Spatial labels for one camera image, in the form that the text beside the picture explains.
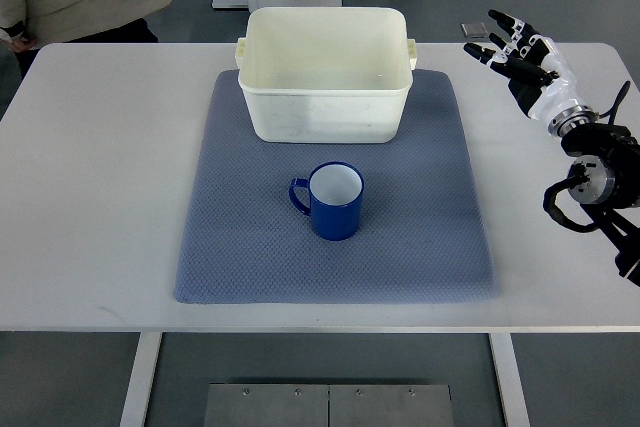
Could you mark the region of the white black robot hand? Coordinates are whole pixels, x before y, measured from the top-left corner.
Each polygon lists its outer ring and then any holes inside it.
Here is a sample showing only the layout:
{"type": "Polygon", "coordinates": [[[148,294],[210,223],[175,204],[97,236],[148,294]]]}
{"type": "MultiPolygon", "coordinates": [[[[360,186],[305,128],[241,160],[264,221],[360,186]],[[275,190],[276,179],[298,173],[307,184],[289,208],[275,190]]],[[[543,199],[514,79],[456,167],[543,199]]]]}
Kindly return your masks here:
{"type": "Polygon", "coordinates": [[[491,9],[488,15],[508,38],[492,33],[492,48],[467,43],[464,51],[508,79],[509,92],[525,116],[542,122],[554,137],[596,121],[597,114],[577,92],[569,62],[551,38],[506,13],[491,9]]]}

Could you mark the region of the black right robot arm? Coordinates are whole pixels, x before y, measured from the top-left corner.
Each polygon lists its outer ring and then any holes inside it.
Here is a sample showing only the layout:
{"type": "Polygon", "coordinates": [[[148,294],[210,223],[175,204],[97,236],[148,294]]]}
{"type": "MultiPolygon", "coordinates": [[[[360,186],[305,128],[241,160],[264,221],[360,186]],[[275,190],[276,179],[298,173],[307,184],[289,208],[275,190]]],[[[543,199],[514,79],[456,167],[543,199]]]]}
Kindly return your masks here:
{"type": "Polygon", "coordinates": [[[605,123],[571,125],[562,136],[561,147],[574,159],[567,177],[544,193],[543,210],[560,226],[577,232],[601,231],[616,247],[619,275],[639,283],[639,227],[625,218],[623,209],[639,206],[639,143],[630,130],[614,123],[618,108],[631,83],[625,82],[605,123]],[[569,193],[591,219],[579,224],[556,205],[562,191],[569,193]]]}

